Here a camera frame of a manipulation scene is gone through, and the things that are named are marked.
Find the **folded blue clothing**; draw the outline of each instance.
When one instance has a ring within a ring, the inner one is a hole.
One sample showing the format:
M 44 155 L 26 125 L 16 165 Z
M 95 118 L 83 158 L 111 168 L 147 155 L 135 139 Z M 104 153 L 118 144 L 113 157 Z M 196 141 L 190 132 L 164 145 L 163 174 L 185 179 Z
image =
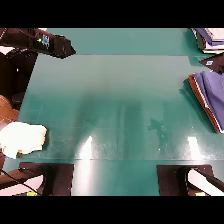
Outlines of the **folded blue clothing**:
M 201 72 L 193 76 L 220 128 L 224 130 L 224 75 Z
M 205 28 L 194 28 L 194 29 L 196 29 L 205 38 L 205 40 L 208 42 L 208 44 L 210 44 L 211 46 L 217 46 L 217 45 L 224 44 L 224 41 L 212 41 L 212 38 L 207 34 Z

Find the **table surface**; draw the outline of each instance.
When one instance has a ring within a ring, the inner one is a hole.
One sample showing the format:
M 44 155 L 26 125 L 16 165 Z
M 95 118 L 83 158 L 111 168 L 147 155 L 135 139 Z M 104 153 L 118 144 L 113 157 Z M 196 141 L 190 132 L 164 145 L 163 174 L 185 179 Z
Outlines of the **table surface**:
M 22 161 L 74 163 L 72 195 L 158 195 L 158 164 L 211 164 L 224 180 L 223 135 L 186 80 L 207 70 L 198 63 L 205 56 L 189 47 L 187 29 L 57 30 L 49 32 L 70 38 L 78 54 L 111 55 L 38 57 L 19 121 L 46 126 L 46 143 L 7 159 L 6 171 Z M 172 32 L 179 36 L 169 48 L 161 38 Z M 127 33 L 139 42 L 125 43 Z M 163 44 L 150 48 L 152 41 Z

